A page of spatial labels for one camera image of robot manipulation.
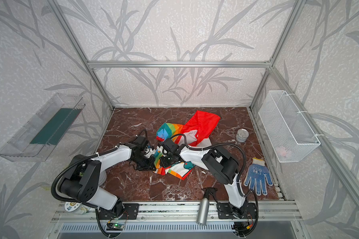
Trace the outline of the colourful rainbow hooded kids jacket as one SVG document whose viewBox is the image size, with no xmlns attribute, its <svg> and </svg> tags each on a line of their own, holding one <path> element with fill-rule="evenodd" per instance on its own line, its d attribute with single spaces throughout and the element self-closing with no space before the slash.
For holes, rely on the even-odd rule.
<svg viewBox="0 0 359 239">
<path fill-rule="evenodd" d="M 156 139 L 163 142 L 176 134 L 182 133 L 186 136 L 186 141 L 190 146 L 207 147 L 211 146 L 209 136 L 214 131 L 220 116 L 204 111 L 196 111 L 192 118 L 185 124 L 164 123 L 156 132 Z M 161 150 L 157 149 L 154 154 L 155 157 L 155 173 L 160 175 L 171 174 L 181 180 L 188 177 L 194 168 L 191 162 L 179 162 L 170 167 L 163 167 L 160 165 L 162 156 Z"/>
</svg>

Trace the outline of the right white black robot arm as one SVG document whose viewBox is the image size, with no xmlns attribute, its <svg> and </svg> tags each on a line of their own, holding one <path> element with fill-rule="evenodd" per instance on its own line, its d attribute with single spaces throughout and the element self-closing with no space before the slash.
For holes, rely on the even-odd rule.
<svg viewBox="0 0 359 239">
<path fill-rule="evenodd" d="M 241 153 L 243 165 L 240 170 L 238 170 L 238 160 L 227 150 L 227 146 L 234 147 Z M 185 143 L 178 145 L 171 139 L 167 139 L 159 143 L 159 149 L 162 153 L 160 158 L 162 166 L 172 166 L 177 162 L 191 162 L 208 170 L 217 182 L 224 185 L 229 204 L 233 208 L 240 209 L 246 202 L 240 177 L 247 159 L 244 151 L 238 145 L 218 143 L 207 147 L 191 147 Z"/>
</svg>

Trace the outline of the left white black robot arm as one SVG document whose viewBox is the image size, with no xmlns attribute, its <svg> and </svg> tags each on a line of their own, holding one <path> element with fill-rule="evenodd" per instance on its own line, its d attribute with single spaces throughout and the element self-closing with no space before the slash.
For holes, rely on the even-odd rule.
<svg viewBox="0 0 359 239">
<path fill-rule="evenodd" d="M 65 202 L 81 203 L 114 214 L 125 211 L 122 200 L 100 187 L 100 178 L 114 165 L 132 161 L 138 170 L 154 170 L 153 159 L 148 157 L 149 141 L 137 135 L 127 143 L 91 156 L 77 155 L 70 165 L 58 174 L 52 184 L 52 195 Z"/>
</svg>

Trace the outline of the silver spray bottle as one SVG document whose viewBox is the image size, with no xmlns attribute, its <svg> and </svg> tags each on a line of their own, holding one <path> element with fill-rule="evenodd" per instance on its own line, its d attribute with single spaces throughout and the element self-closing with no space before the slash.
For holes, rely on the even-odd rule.
<svg viewBox="0 0 359 239">
<path fill-rule="evenodd" d="M 207 222 L 208 210 L 209 210 L 209 197 L 210 195 L 214 198 L 216 196 L 217 189 L 208 187 L 204 188 L 204 195 L 200 201 L 196 223 L 200 226 L 205 226 Z"/>
</svg>

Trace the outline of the silver metal tin can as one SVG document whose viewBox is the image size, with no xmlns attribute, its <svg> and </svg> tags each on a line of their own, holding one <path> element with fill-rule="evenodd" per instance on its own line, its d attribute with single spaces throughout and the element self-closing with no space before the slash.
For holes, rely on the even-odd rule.
<svg viewBox="0 0 359 239">
<path fill-rule="evenodd" d="M 240 143 L 246 142 L 249 137 L 249 132 L 246 129 L 240 128 L 236 133 L 236 141 Z"/>
</svg>

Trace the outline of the blue white work glove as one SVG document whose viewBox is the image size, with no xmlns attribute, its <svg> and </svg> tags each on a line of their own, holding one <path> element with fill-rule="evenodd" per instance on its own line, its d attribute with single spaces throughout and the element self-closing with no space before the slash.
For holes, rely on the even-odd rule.
<svg viewBox="0 0 359 239">
<path fill-rule="evenodd" d="M 252 158 L 252 163 L 244 180 L 244 186 L 253 190 L 257 196 L 268 195 L 267 186 L 273 186 L 273 180 L 265 161 Z"/>
</svg>

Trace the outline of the pink item in basket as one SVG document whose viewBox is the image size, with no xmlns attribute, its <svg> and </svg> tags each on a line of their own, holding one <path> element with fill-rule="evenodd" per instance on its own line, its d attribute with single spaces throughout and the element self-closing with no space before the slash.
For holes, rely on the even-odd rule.
<svg viewBox="0 0 359 239">
<path fill-rule="evenodd" d="M 283 158 L 285 160 L 286 158 L 290 157 L 291 151 L 284 146 L 280 146 L 276 147 L 276 153 L 280 158 Z"/>
</svg>

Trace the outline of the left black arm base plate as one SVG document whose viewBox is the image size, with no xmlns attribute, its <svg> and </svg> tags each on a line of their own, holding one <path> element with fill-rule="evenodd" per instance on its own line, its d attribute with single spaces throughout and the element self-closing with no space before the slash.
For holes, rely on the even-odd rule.
<svg viewBox="0 0 359 239">
<path fill-rule="evenodd" d="M 138 203 L 125 203 L 121 210 L 105 210 L 100 208 L 98 210 L 97 218 L 99 220 L 136 220 L 139 212 Z"/>
</svg>

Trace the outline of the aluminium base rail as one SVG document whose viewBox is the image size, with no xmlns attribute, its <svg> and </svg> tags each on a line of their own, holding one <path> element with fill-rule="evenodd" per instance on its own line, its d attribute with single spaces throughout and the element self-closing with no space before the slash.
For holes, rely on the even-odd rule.
<svg viewBox="0 0 359 239">
<path fill-rule="evenodd" d="M 302 221 L 300 211 L 294 201 L 259 201 L 260 221 Z M 199 209 L 198 201 L 184 202 L 139 202 L 138 211 L 127 212 L 122 222 L 195 222 Z M 52 223 L 63 222 L 96 222 L 95 212 L 78 215 L 68 213 L 60 204 L 51 219 Z"/>
</svg>

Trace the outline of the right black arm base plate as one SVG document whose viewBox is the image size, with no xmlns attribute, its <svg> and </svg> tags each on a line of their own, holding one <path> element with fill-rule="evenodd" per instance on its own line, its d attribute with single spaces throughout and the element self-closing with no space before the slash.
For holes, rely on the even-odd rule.
<svg viewBox="0 0 359 239">
<path fill-rule="evenodd" d="M 256 219 L 257 206 L 255 203 L 245 202 L 242 207 L 237 208 L 230 203 L 217 203 L 219 219 Z"/>
</svg>

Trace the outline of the clear acrylic wall shelf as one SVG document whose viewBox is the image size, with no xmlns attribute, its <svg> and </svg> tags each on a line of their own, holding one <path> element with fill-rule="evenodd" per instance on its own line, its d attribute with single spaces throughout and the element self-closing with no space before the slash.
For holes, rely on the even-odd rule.
<svg viewBox="0 0 359 239">
<path fill-rule="evenodd" d="M 1 149 L 11 162 L 44 162 L 85 107 L 80 96 L 56 93 Z"/>
</svg>

